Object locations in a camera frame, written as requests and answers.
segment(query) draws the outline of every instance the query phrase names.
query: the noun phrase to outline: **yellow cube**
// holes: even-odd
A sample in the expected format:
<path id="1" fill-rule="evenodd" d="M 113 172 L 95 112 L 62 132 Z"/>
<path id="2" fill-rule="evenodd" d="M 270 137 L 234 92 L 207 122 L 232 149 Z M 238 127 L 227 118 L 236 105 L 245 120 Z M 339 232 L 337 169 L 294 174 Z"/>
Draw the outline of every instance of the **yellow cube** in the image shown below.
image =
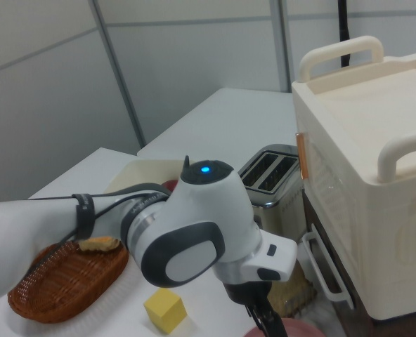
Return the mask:
<path id="1" fill-rule="evenodd" d="M 158 289 L 144 307 L 152 323 L 165 333 L 171 333 L 187 315 L 181 297 L 168 289 Z"/>

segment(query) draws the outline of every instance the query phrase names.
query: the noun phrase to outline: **storage box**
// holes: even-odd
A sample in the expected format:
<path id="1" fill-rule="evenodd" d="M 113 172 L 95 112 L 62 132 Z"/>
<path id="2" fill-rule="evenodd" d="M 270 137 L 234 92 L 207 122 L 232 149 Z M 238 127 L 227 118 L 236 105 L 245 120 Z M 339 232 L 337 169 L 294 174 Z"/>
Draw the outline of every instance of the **storage box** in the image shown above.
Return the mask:
<path id="1" fill-rule="evenodd" d="M 310 76 L 367 50 L 372 62 Z M 384 57 L 373 37 L 326 46 L 292 88 L 305 191 L 366 310 L 416 312 L 416 54 Z"/>

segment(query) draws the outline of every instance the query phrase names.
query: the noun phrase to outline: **box handle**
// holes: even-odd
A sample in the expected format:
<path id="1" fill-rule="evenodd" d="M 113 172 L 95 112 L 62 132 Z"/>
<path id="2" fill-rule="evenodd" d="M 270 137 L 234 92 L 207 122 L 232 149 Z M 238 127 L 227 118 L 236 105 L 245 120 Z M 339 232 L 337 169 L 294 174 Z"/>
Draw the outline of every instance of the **box handle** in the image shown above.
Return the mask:
<path id="1" fill-rule="evenodd" d="M 355 307 L 353 306 L 353 301 L 351 300 L 350 297 L 350 293 L 346 288 L 346 285 L 344 283 L 344 281 L 342 281 L 341 275 L 339 274 L 339 272 L 337 271 L 336 266 L 333 263 L 332 258 L 330 257 L 327 248 L 325 247 L 322 239 L 320 238 L 320 235 L 316 229 L 316 227 L 314 225 L 312 225 L 311 228 L 312 232 L 308 232 L 306 233 L 301 239 L 304 243 L 306 252 L 308 254 L 308 257 L 311 261 L 311 264 L 313 265 L 314 271 L 316 272 L 317 277 L 319 278 L 319 282 L 320 285 L 322 286 L 322 290 L 325 293 L 325 295 L 327 296 L 327 298 L 332 301 L 332 302 L 341 302 L 343 300 L 346 300 L 347 303 L 349 304 L 349 307 L 351 309 L 354 309 Z M 325 259 L 328 262 L 328 265 L 330 266 L 330 269 L 333 272 L 334 278 L 336 279 L 336 282 L 338 283 L 339 287 L 341 288 L 342 292 L 340 293 L 332 293 L 329 289 L 328 289 L 328 285 L 327 282 L 325 281 L 322 272 L 319 269 L 319 266 L 313 256 L 313 253 L 311 252 L 311 248 L 309 246 L 309 241 L 311 240 L 316 240 L 319 244 L 320 247 L 320 251 L 322 251 L 322 254 L 324 255 Z"/>
<path id="2" fill-rule="evenodd" d="M 305 83 L 311 79 L 311 68 L 315 65 L 339 58 L 343 55 L 357 53 L 359 51 L 372 51 L 372 62 L 383 62 L 383 45 L 376 37 L 357 37 L 337 44 L 313 49 L 309 51 L 300 61 L 299 83 Z"/>
<path id="3" fill-rule="evenodd" d="M 416 151 L 416 131 L 391 139 L 379 153 L 377 175 L 381 183 L 390 183 L 396 178 L 397 161 Z"/>

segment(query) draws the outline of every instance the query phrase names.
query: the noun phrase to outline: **toaster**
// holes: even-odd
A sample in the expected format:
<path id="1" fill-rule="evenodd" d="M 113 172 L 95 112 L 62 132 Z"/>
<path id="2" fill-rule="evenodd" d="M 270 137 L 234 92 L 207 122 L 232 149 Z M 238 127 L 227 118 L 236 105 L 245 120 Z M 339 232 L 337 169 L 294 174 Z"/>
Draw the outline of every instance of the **toaster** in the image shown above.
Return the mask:
<path id="1" fill-rule="evenodd" d="M 239 171 L 265 231 L 298 242 L 306 231 L 297 147 L 274 144 L 258 151 Z"/>

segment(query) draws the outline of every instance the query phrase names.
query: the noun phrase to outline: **brown woven basket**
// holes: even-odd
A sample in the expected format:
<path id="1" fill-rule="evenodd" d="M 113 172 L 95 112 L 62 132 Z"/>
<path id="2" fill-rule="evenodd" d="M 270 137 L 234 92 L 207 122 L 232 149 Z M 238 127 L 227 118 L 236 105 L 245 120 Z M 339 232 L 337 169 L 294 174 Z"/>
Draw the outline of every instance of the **brown woven basket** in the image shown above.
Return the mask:
<path id="1" fill-rule="evenodd" d="M 55 245 L 42 251 L 40 261 Z M 129 252 L 120 244 L 108 252 L 81 252 L 66 242 L 8 293 L 22 317 L 41 323 L 63 322 L 87 309 L 121 275 Z"/>

